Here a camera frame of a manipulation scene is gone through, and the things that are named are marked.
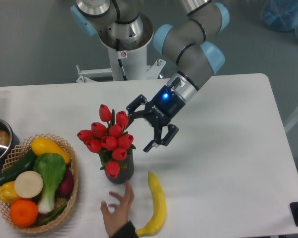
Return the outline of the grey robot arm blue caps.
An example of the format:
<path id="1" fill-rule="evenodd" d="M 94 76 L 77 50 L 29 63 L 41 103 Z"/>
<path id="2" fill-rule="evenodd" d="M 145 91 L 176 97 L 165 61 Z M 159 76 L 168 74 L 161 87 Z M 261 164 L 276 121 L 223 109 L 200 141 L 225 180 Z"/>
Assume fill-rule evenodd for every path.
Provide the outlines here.
<path id="1" fill-rule="evenodd" d="M 221 50 L 209 38 L 229 23 L 229 12 L 210 0 L 184 0 L 188 21 L 153 29 L 140 12 L 137 0 L 78 0 L 71 7 L 77 25 L 88 35 L 97 34 L 108 49 L 115 81 L 145 79 L 147 46 L 152 43 L 177 65 L 177 72 L 148 101 L 139 95 L 128 106 L 131 120 L 144 118 L 153 128 L 153 140 L 145 147 L 167 146 L 178 132 L 174 116 L 224 64 Z"/>

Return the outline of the dark sleeved forearm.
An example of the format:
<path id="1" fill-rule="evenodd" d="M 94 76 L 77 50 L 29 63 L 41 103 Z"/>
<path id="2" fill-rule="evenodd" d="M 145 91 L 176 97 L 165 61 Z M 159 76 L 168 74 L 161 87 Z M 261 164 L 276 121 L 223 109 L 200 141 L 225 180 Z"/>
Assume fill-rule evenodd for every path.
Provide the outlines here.
<path id="1" fill-rule="evenodd" d="M 109 236 L 110 238 L 138 238 L 134 224 L 129 221 L 115 234 Z"/>

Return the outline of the person's bare hand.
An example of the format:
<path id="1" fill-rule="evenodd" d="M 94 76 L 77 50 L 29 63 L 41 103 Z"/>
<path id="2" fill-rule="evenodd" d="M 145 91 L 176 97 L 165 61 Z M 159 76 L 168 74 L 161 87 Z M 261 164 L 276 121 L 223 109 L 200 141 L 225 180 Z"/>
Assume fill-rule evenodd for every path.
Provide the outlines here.
<path id="1" fill-rule="evenodd" d="M 105 201 L 101 202 L 100 209 L 103 215 L 104 226 L 108 236 L 111 238 L 128 223 L 130 209 L 135 196 L 128 180 L 125 181 L 123 196 L 114 191 L 110 191 L 109 194 L 119 201 L 119 204 L 111 203 L 109 205 Z"/>

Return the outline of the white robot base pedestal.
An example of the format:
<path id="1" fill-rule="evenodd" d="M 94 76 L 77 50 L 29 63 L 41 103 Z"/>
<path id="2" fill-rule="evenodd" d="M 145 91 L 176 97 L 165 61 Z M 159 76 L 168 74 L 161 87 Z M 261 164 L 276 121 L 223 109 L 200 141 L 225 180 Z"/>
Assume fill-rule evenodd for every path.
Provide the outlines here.
<path id="1" fill-rule="evenodd" d="M 152 65 L 147 64 L 147 47 L 153 38 L 152 23 L 147 16 L 139 13 L 133 22 L 114 22 L 98 31 L 81 13 L 74 11 L 73 15 L 84 32 L 98 35 L 108 50 L 111 66 L 106 69 L 80 70 L 77 65 L 77 82 L 92 82 L 92 78 L 108 76 L 113 81 L 162 78 L 160 72 L 166 61 L 157 59 Z"/>

